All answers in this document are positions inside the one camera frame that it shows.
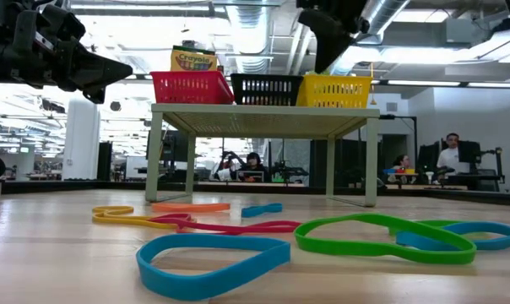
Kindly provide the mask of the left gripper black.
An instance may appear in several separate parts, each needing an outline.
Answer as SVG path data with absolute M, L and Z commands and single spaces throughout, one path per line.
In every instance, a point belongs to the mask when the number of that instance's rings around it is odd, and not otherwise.
M 106 86 L 133 74 L 122 62 L 87 51 L 85 27 L 63 0 L 0 0 L 0 83 L 83 91 L 104 104 Z

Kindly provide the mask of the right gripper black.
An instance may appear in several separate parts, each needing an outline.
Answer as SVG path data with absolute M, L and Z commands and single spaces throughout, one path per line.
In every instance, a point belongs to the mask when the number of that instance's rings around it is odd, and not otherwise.
M 314 71 L 324 72 L 349 46 L 350 34 L 366 33 L 370 24 L 361 16 L 368 0 L 296 0 L 298 22 L 317 39 Z

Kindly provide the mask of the yellow rubber band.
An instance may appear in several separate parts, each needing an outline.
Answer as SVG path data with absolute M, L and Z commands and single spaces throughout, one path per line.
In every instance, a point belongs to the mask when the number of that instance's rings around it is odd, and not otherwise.
M 101 224 L 136 225 L 157 229 L 176 229 L 178 225 L 159 223 L 156 216 L 133 215 L 131 206 L 98 206 L 92 209 L 92 221 Z

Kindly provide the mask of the orange-red rubber band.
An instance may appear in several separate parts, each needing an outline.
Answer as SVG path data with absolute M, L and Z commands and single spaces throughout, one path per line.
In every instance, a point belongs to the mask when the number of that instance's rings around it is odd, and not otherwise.
M 154 212 L 168 213 L 213 213 L 230 209 L 229 204 L 180 204 L 180 203 L 154 203 L 151 208 Z

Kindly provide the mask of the pale blue rubber band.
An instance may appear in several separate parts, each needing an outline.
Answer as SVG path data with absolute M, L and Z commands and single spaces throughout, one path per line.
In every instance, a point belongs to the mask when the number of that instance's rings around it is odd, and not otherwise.
M 266 213 L 279 213 L 283 210 L 283 204 L 265 204 L 258 206 L 250 206 L 241 210 L 242 218 L 252 218 Z

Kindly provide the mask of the long red rubber band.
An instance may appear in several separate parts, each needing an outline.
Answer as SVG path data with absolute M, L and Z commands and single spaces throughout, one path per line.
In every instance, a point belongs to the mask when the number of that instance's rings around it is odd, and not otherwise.
M 290 220 L 266 221 L 253 225 L 216 225 L 195 222 L 190 214 L 166 214 L 150 217 L 149 222 L 159 224 L 172 224 L 177 226 L 177 231 L 184 228 L 213 231 L 215 234 L 238 236 L 247 233 L 287 233 L 293 232 L 301 222 Z

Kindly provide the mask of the light blue rubber band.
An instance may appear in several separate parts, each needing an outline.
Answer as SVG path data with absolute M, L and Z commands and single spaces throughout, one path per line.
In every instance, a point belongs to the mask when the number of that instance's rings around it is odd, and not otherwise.
M 177 247 L 224 248 L 258 254 L 214 272 L 197 275 L 171 274 L 151 264 L 159 253 Z M 178 301 L 201 301 L 222 295 L 290 261 L 290 244 L 258 236 L 175 234 L 155 238 L 136 253 L 142 284 L 161 296 Z

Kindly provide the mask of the white round pillar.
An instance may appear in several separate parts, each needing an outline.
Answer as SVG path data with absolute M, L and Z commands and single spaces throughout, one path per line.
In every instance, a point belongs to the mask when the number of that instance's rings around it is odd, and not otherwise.
M 96 104 L 75 96 L 68 103 L 62 179 L 96 179 L 100 112 Z

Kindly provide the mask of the red plastic basket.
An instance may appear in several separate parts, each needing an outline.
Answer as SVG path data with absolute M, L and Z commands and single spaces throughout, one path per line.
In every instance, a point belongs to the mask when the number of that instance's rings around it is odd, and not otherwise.
M 235 97 L 223 74 L 203 72 L 151 72 L 157 103 L 230 105 Z

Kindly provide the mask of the yellow green crayon box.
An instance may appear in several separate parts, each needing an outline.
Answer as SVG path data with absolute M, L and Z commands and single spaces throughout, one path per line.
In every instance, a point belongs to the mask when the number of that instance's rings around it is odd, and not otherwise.
M 172 72 L 215 71 L 217 66 L 217 56 L 215 56 L 214 51 L 207 51 L 186 46 L 172 47 Z

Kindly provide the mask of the pale green metal riser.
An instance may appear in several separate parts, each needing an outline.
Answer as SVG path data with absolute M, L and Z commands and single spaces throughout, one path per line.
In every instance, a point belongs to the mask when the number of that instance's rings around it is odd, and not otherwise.
M 365 200 L 357 205 L 377 204 L 378 109 L 302 106 L 233 106 L 203 104 L 153 104 L 145 199 L 164 202 L 158 195 L 160 143 L 163 123 L 187 135 L 185 197 L 193 194 L 196 138 L 288 138 L 327 141 L 326 197 L 334 195 L 334 149 L 337 139 L 366 128 Z

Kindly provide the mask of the black plastic basket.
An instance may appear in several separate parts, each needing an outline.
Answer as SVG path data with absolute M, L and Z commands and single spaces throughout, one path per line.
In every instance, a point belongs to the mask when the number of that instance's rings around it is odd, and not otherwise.
M 302 76 L 233 73 L 231 84 L 239 106 L 295 106 Z

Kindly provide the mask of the black computer monitor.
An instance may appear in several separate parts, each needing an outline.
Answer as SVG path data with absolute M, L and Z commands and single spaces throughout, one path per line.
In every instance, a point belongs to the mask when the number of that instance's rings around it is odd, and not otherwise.
M 437 161 L 440 155 L 438 142 L 429 145 L 422 145 L 419 148 L 416 159 L 416 168 L 420 171 L 434 171 L 437 168 Z
M 474 141 L 459 141 L 458 161 L 469 164 L 481 163 L 480 144 Z

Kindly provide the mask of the green rubber band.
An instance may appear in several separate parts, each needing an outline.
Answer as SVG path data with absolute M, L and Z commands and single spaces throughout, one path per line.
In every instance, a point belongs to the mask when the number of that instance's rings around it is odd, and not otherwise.
M 413 232 L 451 245 L 455 249 L 453 251 L 409 249 L 383 242 L 343 241 L 309 236 L 311 231 L 320 226 L 344 221 L 359 221 L 397 231 Z M 465 265 L 472 263 L 477 253 L 477 246 L 472 241 L 454 232 L 385 214 L 360 213 L 311 220 L 297 226 L 294 236 L 301 250 L 334 256 L 394 256 L 417 263 Z
M 417 223 L 429 225 L 436 228 L 443 228 L 448 225 L 454 224 L 463 224 L 462 220 L 417 220 Z M 388 228 L 388 234 L 390 236 L 397 237 L 398 234 L 401 234 L 402 231 L 399 231 L 395 228 Z M 464 236 L 471 237 L 472 239 L 487 239 L 489 237 L 487 232 L 465 232 Z

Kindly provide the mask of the silver ceiling air duct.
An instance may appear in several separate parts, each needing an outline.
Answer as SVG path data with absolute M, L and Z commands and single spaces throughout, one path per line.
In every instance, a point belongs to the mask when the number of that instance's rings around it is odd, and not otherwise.
M 269 71 L 269 35 L 272 7 L 267 0 L 230 0 L 225 11 L 231 22 L 231 39 L 238 73 Z
M 383 43 L 384 31 L 405 9 L 410 0 L 369 0 L 362 16 L 369 22 L 370 28 L 366 34 L 353 35 L 353 45 L 340 55 L 330 66 L 333 75 L 347 75 L 358 62 L 372 62 L 363 58 L 371 49 L 363 46 L 379 46 Z

